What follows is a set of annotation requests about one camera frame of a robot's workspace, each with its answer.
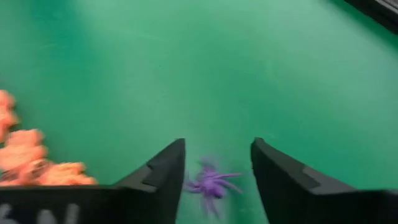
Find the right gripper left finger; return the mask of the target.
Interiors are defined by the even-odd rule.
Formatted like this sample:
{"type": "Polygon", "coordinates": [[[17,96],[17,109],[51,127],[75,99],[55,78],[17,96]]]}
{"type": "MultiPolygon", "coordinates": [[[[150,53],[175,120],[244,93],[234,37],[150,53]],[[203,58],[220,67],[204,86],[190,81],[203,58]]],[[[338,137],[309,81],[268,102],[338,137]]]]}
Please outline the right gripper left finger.
{"type": "Polygon", "coordinates": [[[185,139],[171,142],[115,186],[119,224],[175,224],[185,175],[185,139]]]}

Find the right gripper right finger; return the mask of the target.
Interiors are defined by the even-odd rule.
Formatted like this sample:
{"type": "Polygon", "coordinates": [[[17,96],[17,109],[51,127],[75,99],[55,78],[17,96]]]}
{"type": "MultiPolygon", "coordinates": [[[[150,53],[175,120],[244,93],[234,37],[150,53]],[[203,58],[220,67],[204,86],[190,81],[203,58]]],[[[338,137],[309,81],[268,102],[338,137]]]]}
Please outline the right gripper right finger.
{"type": "Polygon", "coordinates": [[[251,143],[251,163],[269,224],[304,224],[312,196],[354,190],[277,150],[262,138],[251,143]]]}

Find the purple toy spider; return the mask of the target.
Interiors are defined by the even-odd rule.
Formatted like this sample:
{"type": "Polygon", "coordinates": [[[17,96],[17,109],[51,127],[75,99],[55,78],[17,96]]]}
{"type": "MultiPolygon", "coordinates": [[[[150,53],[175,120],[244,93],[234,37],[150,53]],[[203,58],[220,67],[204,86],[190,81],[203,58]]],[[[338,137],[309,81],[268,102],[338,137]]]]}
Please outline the purple toy spider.
{"type": "Polygon", "coordinates": [[[242,173],[222,174],[218,171],[215,163],[207,158],[203,158],[199,164],[201,170],[194,180],[189,178],[189,174],[185,176],[183,189],[191,194],[201,195],[201,204],[205,215],[211,211],[216,218],[219,218],[220,212],[216,208],[215,200],[223,199],[227,189],[243,193],[239,187],[227,181],[228,178],[239,177],[242,173]]]}

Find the green table mat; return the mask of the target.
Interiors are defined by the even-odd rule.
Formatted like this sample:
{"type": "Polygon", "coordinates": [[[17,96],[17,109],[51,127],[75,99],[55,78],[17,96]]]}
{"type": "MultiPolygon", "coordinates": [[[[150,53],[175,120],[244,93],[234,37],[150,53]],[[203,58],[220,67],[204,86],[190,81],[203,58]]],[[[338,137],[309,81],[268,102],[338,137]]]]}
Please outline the green table mat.
{"type": "Polygon", "coordinates": [[[112,184],[174,139],[241,193],[177,224],[268,224],[250,145],[398,189],[398,35],[345,0],[0,0],[0,89],[57,162],[112,184]]]}

